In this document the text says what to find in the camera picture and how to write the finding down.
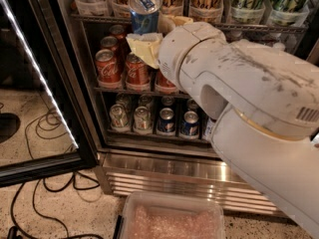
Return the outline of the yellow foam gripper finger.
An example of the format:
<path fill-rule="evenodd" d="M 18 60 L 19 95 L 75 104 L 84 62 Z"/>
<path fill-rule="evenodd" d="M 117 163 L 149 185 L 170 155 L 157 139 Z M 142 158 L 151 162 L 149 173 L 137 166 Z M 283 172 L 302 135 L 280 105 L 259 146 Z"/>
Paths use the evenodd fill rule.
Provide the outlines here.
<path fill-rule="evenodd" d="M 163 39 L 161 33 L 129 34 L 126 39 L 133 54 L 154 69 L 160 67 L 158 57 Z"/>
<path fill-rule="evenodd" d="M 160 33 L 167 34 L 178 26 L 191 24 L 192 22 L 193 19 L 189 17 L 160 14 L 158 29 Z"/>

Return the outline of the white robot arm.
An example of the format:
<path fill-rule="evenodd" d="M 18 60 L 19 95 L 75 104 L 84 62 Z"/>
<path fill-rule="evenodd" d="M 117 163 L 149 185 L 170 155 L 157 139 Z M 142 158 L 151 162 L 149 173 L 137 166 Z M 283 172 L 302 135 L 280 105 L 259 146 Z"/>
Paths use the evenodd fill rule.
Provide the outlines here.
<path fill-rule="evenodd" d="M 208 139 L 243 180 L 319 239 L 319 70 L 206 22 L 130 34 L 132 52 L 215 121 Z"/>

